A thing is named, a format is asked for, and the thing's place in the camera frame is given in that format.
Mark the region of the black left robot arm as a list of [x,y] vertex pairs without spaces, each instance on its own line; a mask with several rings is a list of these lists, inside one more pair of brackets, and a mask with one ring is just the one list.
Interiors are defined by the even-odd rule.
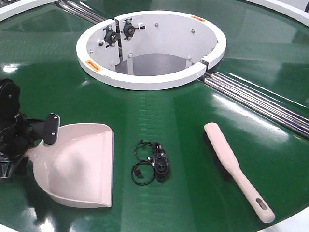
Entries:
[[26,152],[43,138],[44,121],[30,119],[20,111],[20,87],[11,79],[0,81],[0,181],[12,182],[13,175],[26,175]]

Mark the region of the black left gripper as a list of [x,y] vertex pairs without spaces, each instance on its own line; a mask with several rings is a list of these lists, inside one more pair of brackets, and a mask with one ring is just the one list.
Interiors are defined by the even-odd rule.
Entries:
[[26,152],[43,138],[45,121],[17,113],[12,121],[0,122],[0,180],[12,182],[13,175],[26,175]]

